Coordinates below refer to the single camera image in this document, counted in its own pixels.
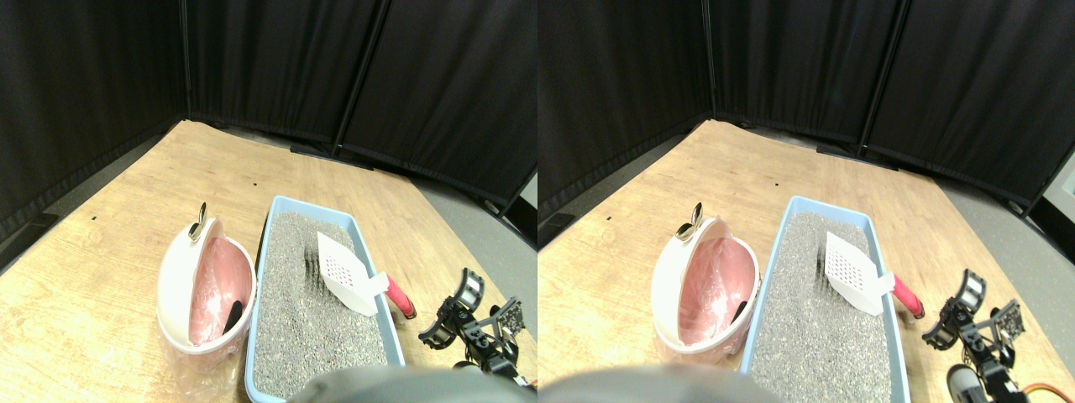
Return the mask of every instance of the litter scoop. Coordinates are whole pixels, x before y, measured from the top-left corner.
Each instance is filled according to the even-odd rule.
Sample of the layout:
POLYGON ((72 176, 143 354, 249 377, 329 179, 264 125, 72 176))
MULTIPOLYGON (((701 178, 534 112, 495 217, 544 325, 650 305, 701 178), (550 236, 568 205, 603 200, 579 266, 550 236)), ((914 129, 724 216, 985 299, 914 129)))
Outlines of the litter scoop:
POLYGON ((851 306, 873 316, 880 315, 882 296, 892 292, 895 277, 891 272, 877 276, 877 265, 859 248, 832 232, 825 243, 825 276, 851 306))
POLYGON ((377 273, 372 278, 366 264, 346 246, 317 233, 317 256, 321 279, 344 305, 366 316, 377 314, 373 298, 388 290, 388 276, 377 273))

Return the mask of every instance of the cable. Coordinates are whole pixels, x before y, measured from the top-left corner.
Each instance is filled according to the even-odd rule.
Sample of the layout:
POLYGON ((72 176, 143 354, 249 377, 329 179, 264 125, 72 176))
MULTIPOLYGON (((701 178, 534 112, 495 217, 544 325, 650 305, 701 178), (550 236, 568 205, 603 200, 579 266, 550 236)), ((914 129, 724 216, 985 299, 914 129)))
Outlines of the cable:
POLYGON ((1048 390, 1054 394, 1060 397, 1060 399, 1063 399, 1065 402, 1072 403, 1071 398, 1069 398, 1066 394, 1064 394, 1064 392, 1061 392, 1059 389, 1055 388, 1052 385, 1049 384, 1037 383, 1029 385, 1026 388, 1022 388, 1022 392, 1027 394, 1030 394, 1030 392, 1035 390, 1048 390))

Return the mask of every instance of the plastic bag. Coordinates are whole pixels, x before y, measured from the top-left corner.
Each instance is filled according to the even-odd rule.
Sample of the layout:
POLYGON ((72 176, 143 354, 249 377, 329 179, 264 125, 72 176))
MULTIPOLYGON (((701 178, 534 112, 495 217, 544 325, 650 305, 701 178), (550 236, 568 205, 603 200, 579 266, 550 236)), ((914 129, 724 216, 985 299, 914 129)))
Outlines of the plastic bag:
POLYGON ((158 328, 157 341, 164 351, 164 359, 175 376, 180 397, 184 401, 213 402, 234 392, 248 329, 238 331, 241 333, 219 349, 190 355, 173 347, 158 328))
POLYGON ((750 315, 746 306, 754 297, 758 272, 751 253, 730 233, 727 236, 699 242, 684 273, 679 298, 678 335, 683 345, 713 346, 684 354, 656 336, 662 361, 717 363, 739 352, 745 341, 747 323, 739 325, 727 335, 722 333, 740 316, 750 315))
MULTIPOLYGON (((206 241, 195 276, 190 299, 189 337, 195 346, 220 339, 225 333, 232 304, 239 301, 246 311, 250 303, 250 263, 230 240, 206 241)), ((243 348, 249 323, 228 329, 234 337, 204 354, 187 354, 169 343, 158 332, 158 341, 168 365, 175 376, 180 395, 188 402, 210 402, 233 393, 242 365, 243 348)))
POLYGON ((190 343, 200 346, 224 335, 234 302, 243 307, 249 303, 254 279, 246 256, 224 238, 207 241, 197 273, 190 299, 189 334, 190 343))

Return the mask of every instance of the wooden table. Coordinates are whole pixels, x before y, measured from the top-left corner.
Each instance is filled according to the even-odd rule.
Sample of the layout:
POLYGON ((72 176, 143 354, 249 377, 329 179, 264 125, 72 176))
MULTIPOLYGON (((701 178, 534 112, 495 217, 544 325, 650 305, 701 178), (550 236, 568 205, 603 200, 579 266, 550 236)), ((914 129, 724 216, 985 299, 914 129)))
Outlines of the wooden table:
MULTIPOLYGON (((417 337, 459 285, 462 268, 486 278, 484 306, 504 302, 405 177, 183 121, 0 276, 0 400, 177 400, 157 341, 164 249, 206 202, 228 236, 256 256, 276 195, 355 216, 374 264, 418 310, 397 326, 408 365, 450 368, 463 359, 462 343, 438 351, 417 337)), ((532 376, 534 341, 529 333, 518 341, 520 372, 532 376)), ((241 377, 230 394, 247 400, 241 377)))
MULTIPOLYGON (((690 211, 719 215, 764 270, 794 195, 870 215, 885 267, 926 305, 900 326, 911 397, 949 401, 945 377, 960 348, 936 351, 921 340, 970 268, 988 282, 978 319, 1019 298, 1012 283, 941 188, 926 176, 826 156, 706 121, 543 249, 539 260, 539 376, 549 382, 610 365, 656 362, 649 285, 661 248, 690 211)), ((1013 377, 1075 392, 1075 380, 1026 304, 1013 377)), ((737 368, 742 352, 722 365, 737 368)), ((1040 393, 1035 400, 1044 399, 1040 393)))

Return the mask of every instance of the litter box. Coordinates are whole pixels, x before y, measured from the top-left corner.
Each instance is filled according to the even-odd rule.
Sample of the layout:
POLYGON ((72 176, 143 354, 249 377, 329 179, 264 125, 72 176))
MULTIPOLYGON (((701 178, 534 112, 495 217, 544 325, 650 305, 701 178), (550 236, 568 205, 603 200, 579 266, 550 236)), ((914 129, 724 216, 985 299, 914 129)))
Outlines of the litter box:
MULTIPOLYGON (((866 241, 870 243, 870 260, 877 265, 877 275, 880 276, 886 273, 885 263, 882 261, 880 246, 877 244, 877 234, 874 232, 873 221, 870 219, 870 216, 801 196, 792 197, 791 201, 788 202, 788 208, 784 211, 784 219, 780 220, 780 230, 776 233, 776 241, 773 243, 773 250, 769 255, 769 264, 761 280, 761 291, 758 293, 757 305, 754 316, 750 319, 750 331, 747 333, 746 347, 743 350, 743 362, 740 364, 740 372, 743 374, 750 373, 754 345, 758 335, 761 314, 765 310, 765 293, 769 290, 770 273, 772 273, 776 261, 773 257, 779 255, 780 238, 784 235, 784 229, 788 220, 796 213, 800 212, 814 212, 830 219, 849 222, 861 228, 865 232, 866 241)), ((884 305, 882 317, 885 322, 885 336, 888 341, 888 363, 892 371, 892 401, 900 403, 911 402, 911 390, 907 388, 907 368, 903 360, 903 344, 900 342, 900 327, 895 322, 895 307, 892 305, 891 293, 886 293, 882 297, 882 305, 884 305)))
MULTIPOLYGON (((366 271, 369 273, 370 277, 377 274, 376 269, 373 268, 373 262, 370 260, 370 254, 366 248, 366 241, 362 240, 362 233, 358 230, 358 224, 355 222, 354 217, 347 213, 306 203, 301 200, 291 199, 285 196, 276 196, 272 199, 272 206, 269 207, 269 217, 266 218, 266 227, 261 231, 261 246, 258 248, 257 265, 258 284, 261 283, 261 277, 264 274, 261 271, 261 268, 264 265, 266 254, 262 251, 264 251, 266 246, 269 245, 269 234, 272 230, 273 216, 280 212, 296 212, 313 219, 328 221, 343 227, 347 230, 352 242, 355 244, 355 256, 357 256, 358 259, 366 264, 366 271)), ((258 310, 261 305, 260 293, 261 289, 258 288, 258 299, 254 303, 254 317, 250 321, 250 336, 246 346, 246 375, 244 376, 246 394, 256 403, 282 403, 287 397, 274 397, 263 393, 254 387, 254 352, 257 348, 258 339, 258 310)), ((389 365, 403 365, 403 350, 400 348, 399 335, 396 333, 396 326, 392 323, 391 314, 388 311, 388 302, 385 300, 385 294, 377 294, 377 297, 374 298, 374 303, 377 305, 377 328, 381 330, 381 341, 385 345, 385 358, 388 359, 389 365)))

